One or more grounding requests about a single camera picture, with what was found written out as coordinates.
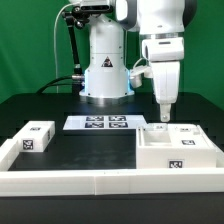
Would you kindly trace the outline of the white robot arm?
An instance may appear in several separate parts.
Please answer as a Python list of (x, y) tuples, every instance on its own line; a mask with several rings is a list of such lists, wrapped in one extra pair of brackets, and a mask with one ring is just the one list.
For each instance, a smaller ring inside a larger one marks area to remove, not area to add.
[(152, 80), (160, 120), (177, 100), (184, 31), (197, 0), (69, 0), (77, 27), (89, 27), (89, 66), (80, 96), (103, 104), (134, 94)]

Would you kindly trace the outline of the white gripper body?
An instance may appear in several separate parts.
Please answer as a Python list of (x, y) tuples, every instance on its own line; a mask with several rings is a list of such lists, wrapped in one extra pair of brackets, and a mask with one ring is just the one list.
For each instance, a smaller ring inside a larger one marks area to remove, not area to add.
[(159, 104), (175, 103), (178, 96), (180, 61), (184, 59), (184, 39), (144, 39), (142, 56), (148, 60), (154, 93)]

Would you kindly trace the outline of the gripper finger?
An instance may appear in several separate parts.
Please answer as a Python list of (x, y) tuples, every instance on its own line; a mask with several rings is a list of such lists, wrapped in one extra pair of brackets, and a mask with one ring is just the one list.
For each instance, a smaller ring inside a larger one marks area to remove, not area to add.
[(170, 121), (170, 112), (171, 112), (170, 104), (161, 104), (160, 105), (160, 120), (162, 122), (169, 122)]

